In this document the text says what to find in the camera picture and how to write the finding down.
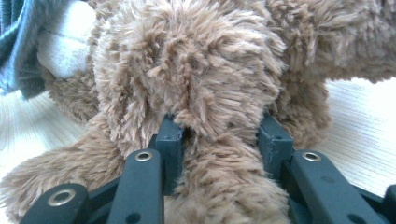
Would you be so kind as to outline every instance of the faux fur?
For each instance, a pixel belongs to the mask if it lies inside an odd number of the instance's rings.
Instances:
[[[288,223],[287,194],[266,178],[256,148],[263,113],[281,122],[295,146],[312,146],[330,125],[327,78],[395,76],[390,0],[93,6],[86,75],[49,82],[60,105],[84,99],[68,111],[82,122],[91,118],[88,131],[4,178],[2,202],[12,220],[57,184],[91,190],[117,177],[125,158],[173,114],[191,138],[175,195],[165,203],[166,223]],[[78,91],[69,97],[61,88]]]

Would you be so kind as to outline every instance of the plush toy leg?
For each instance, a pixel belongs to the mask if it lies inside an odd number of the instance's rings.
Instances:
[[[120,175],[123,158],[109,141],[105,120],[95,117],[89,130],[71,147],[23,162],[0,183],[1,203],[11,221],[19,221],[46,190],[63,183],[96,189]]]
[[[324,82],[284,82],[285,91],[272,105],[271,114],[294,138],[297,148],[309,148],[326,137],[331,126]]]
[[[91,70],[78,71],[68,79],[57,79],[43,68],[42,77],[50,98],[74,122],[86,124],[98,114],[98,93]]]
[[[196,138],[184,170],[176,196],[165,201],[166,223],[289,223],[286,193],[264,176],[258,150],[240,138]]]

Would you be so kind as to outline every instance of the metal grommet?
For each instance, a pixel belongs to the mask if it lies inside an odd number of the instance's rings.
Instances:
[[[321,157],[314,152],[305,152],[303,157],[308,161],[321,161]]]
[[[149,161],[152,158],[152,154],[151,154],[151,152],[144,151],[144,152],[138,153],[136,156],[134,156],[134,158],[137,161]]]
[[[49,197],[49,206],[56,207],[66,204],[76,196],[76,191],[73,189],[61,189]]]

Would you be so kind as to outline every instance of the wooden floor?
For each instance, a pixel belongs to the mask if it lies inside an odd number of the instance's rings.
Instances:
[[[396,79],[373,85],[354,79],[328,83],[333,126],[314,149],[346,178],[383,196],[396,184]],[[0,177],[20,162],[73,143],[82,133],[47,94],[24,102],[18,92],[0,97]],[[0,210],[0,223],[7,223]]]

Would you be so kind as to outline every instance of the plush toy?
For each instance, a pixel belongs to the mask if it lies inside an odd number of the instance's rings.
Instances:
[[[2,202],[14,221],[51,187],[92,190],[119,176],[126,157],[172,114],[190,138],[166,223],[288,223],[287,194],[267,178],[256,148],[264,112],[296,147],[311,147],[330,125],[326,79],[396,76],[391,0],[108,0],[95,7],[86,68],[66,79],[45,69],[50,95],[87,122],[87,132],[3,179]]]

